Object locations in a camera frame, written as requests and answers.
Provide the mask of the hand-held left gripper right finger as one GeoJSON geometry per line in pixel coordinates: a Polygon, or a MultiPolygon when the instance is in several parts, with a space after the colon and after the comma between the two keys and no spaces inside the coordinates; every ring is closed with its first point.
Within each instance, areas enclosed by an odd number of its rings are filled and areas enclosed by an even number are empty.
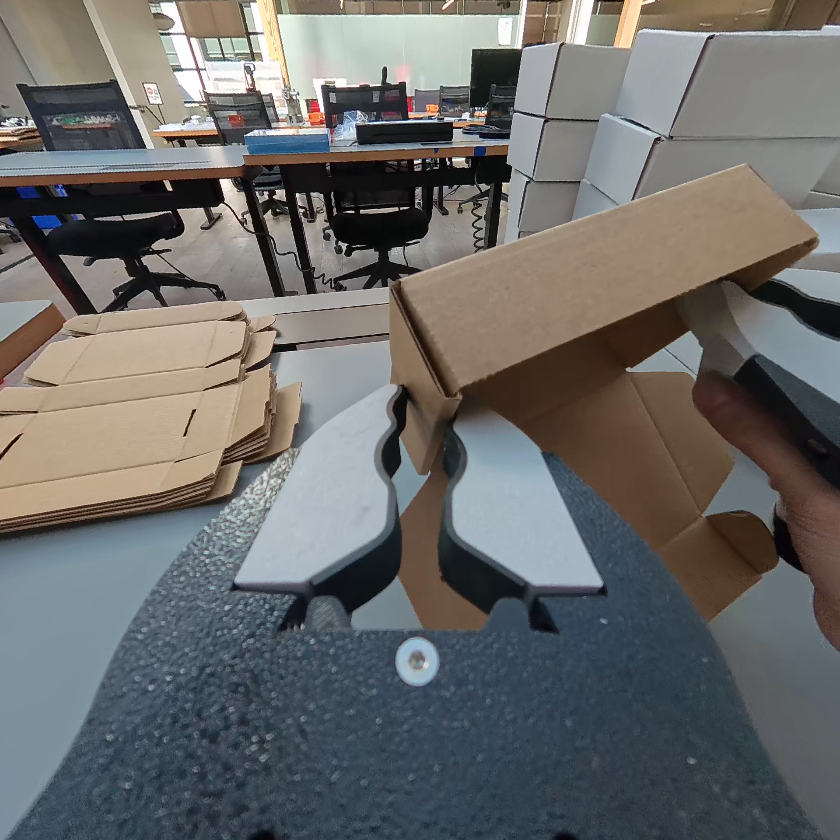
{"type": "Polygon", "coordinates": [[[443,581],[489,615],[514,599],[598,595],[595,567],[539,446],[491,410],[459,410],[444,444],[443,581]]]}

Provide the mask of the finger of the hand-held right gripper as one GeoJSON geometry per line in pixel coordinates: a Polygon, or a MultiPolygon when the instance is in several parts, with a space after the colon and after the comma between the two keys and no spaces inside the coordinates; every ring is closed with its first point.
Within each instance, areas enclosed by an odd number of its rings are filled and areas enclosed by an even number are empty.
{"type": "Polygon", "coordinates": [[[701,347],[700,369],[723,377],[736,377],[752,359],[764,368],[774,362],[755,349],[748,334],[739,326],[737,313],[755,323],[752,331],[765,328],[774,305],[752,297],[731,282],[721,282],[693,290],[677,303],[684,324],[701,347]]]}
{"type": "Polygon", "coordinates": [[[754,291],[756,299],[792,312],[805,325],[839,338],[839,274],[785,269],[754,291]]]}

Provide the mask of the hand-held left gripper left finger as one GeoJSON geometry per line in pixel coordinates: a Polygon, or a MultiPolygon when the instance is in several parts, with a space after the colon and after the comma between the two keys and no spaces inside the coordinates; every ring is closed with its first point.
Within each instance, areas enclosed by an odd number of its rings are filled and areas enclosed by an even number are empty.
{"type": "Polygon", "coordinates": [[[300,447],[234,578],[242,592],[337,599],[347,613],[394,581],[402,533],[393,477],[407,393],[387,384],[300,447]]]}

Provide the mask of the brown cardboard box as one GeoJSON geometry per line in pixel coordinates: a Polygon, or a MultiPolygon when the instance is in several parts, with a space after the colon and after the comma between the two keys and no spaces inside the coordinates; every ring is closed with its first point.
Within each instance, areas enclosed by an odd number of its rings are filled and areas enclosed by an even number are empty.
{"type": "Polygon", "coordinates": [[[685,373],[628,373],[686,331],[676,299],[719,279],[751,291],[816,231],[747,165],[422,272],[391,288],[402,442],[430,474],[401,516],[399,579],[422,627],[484,617],[438,569],[446,423],[468,396],[558,456],[715,618],[778,564],[764,522],[705,513],[732,469],[685,373]]]}

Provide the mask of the blue flat box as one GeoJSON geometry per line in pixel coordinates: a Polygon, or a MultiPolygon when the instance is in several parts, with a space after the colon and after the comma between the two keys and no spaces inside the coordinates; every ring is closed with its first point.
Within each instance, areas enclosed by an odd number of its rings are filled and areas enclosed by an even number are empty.
{"type": "Polygon", "coordinates": [[[329,131],[311,126],[255,129],[244,137],[248,154],[314,154],[330,151],[329,131]]]}

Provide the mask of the person's right hand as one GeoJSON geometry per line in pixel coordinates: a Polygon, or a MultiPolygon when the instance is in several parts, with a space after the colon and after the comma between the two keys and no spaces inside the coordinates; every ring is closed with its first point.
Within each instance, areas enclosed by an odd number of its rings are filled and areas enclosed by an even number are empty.
{"type": "Polygon", "coordinates": [[[698,374],[698,412],[732,447],[768,477],[791,546],[813,587],[815,621],[839,649],[839,493],[795,446],[788,428],[738,383],[715,372],[698,374]]]}

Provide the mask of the stack of flat cardboard sheets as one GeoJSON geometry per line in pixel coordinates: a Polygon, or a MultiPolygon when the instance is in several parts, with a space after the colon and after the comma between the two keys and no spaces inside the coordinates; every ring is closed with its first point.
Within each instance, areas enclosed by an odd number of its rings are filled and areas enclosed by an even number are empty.
{"type": "Polygon", "coordinates": [[[2,390],[2,534],[229,497],[300,416],[301,384],[269,363],[275,321],[236,301],[68,320],[2,390]]]}

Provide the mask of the stack of white boxes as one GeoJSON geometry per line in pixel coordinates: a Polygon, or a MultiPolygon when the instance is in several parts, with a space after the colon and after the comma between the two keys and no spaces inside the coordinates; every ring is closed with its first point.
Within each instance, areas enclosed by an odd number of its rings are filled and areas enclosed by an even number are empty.
{"type": "Polygon", "coordinates": [[[805,208],[838,162],[838,50],[827,30],[525,48],[505,243],[738,165],[805,208]]]}

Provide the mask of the black office chair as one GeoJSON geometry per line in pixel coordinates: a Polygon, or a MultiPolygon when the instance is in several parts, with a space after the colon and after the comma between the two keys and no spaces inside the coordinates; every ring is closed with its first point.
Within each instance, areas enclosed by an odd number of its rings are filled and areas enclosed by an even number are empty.
{"type": "MultiPolygon", "coordinates": [[[[19,82],[17,91],[35,122],[47,151],[145,150],[146,143],[116,80],[66,86],[31,86],[19,82]]],[[[126,309],[148,291],[163,307],[163,287],[205,289],[225,301],[222,289],[193,280],[178,270],[152,271],[144,264],[162,240],[181,236],[185,226],[176,210],[150,217],[104,220],[87,217],[69,221],[49,233],[51,248],[60,256],[83,257],[87,262],[119,259],[129,280],[113,290],[105,312],[126,309]]]]}
{"type": "MultiPolygon", "coordinates": [[[[405,84],[336,87],[322,85],[325,125],[334,144],[358,144],[355,124],[374,121],[409,120],[405,84]]],[[[337,173],[392,174],[406,172],[410,161],[388,163],[339,164],[337,173]]],[[[343,254],[370,250],[376,261],[330,280],[334,291],[344,291],[348,280],[365,278],[363,289],[387,287],[401,275],[418,269],[398,265],[389,255],[393,249],[405,249],[427,235],[430,213],[416,200],[414,188],[364,192],[361,189],[336,191],[323,195],[324,207],[335,240],[335,249],[343,254]]]]}
{"type": "MultiPolygon", "coordinates": [[[[244,145],[245,136],[254,130],[272,130],[265,100],[258,93],[206,93],[208,111],[223,145],[244,145]]],[[[273,217],[288,215],[284,201],[277,197],[283,184],[276,167],[263,168],[253,181],[253,187],[266,198],[260,201],[262,214],[273,217]]]]}

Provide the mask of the black computer monitor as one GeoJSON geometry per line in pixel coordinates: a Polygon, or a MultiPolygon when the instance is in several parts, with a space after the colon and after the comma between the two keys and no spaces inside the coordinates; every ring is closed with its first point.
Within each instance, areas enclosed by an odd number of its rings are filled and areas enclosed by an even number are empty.
{"type": "Polygon", "coordinates": [[[493,85],[515,88],[518,84],[521,49],[474,48],[469,73],[469,108],[485,109],[493,85]]]}

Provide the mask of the grey desk wooden edge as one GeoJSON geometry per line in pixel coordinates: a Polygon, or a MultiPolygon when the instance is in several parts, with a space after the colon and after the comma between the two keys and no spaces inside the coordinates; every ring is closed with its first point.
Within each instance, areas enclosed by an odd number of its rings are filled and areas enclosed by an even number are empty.
{"type": "Polygon", "coordinates": [[[62,258],[51,250],[35,216],[77,214],[129,216],[159,214],[186,208],[218,207],[224,201],[223,179],[244,180],[245,200],[273,295],[286,296],[261,215],[253,181],[261,167],[249,159],[243,145],[165,150],[64,150],[13,153],[2,156],[1,211],[8,217],[37,261],[76,314],[95,308],[62,258]],[[168,182],[166,192],[23,198],[19,187],[118,185],[168,182]]]}
{"type": "Polygon", "coordinates": [[[290,214],[299,270],[307,294],[318,291],[315,269],[312,266],[308,241],[296,200],[297,194],[327,194],[336,191],[361,189],[364,192],[420,188],[423,206],[431,210],[435,187],[461,186],[472,183],[476,168],[483,166],[489,177],[490,192],[484,216],[483,249],[497,246],[502,200],[502,186],[506,182],[503,169],[507,165],[509,140],[464,135],[457,130],[445,143],[380,143],[367,145],[333,145],[328,151],[288,154],[251,154],[244,152],[244,167],[277,166],[284,186],[290,214]],[[410,161],[405,172],[392,174],[337,173],[336,165],[388,163],[410,161]]]}

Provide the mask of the long black device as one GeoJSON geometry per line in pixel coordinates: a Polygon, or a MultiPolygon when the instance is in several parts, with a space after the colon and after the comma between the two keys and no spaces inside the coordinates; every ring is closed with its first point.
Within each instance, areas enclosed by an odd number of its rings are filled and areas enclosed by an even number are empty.
{"type": "Polygon", "coordinates": [[[455,123],[450,120],[397,120],[357,122],[359,145],[446,144],[453,140],[455,123]]]}

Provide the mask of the wooden post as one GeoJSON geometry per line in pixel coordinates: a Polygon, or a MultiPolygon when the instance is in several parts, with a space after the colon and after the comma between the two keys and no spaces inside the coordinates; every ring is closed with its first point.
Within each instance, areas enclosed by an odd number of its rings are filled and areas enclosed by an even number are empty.
{"type": "Polygon", "coordinates": [[[622,11],[618,19],[613,46],[622,49],[630,49],[639,27],[639,18],[643,8],[649,1],[626,0],[623,1],[622,11]]]}
{"type": "Polygon", "coordinates": [[[258,1],[259,15],[263,25],[264,37],[269,58],[278,64],[284,88],[290,87],[287,58],[281,37],[279,15],[275,1],[258,1]]]}

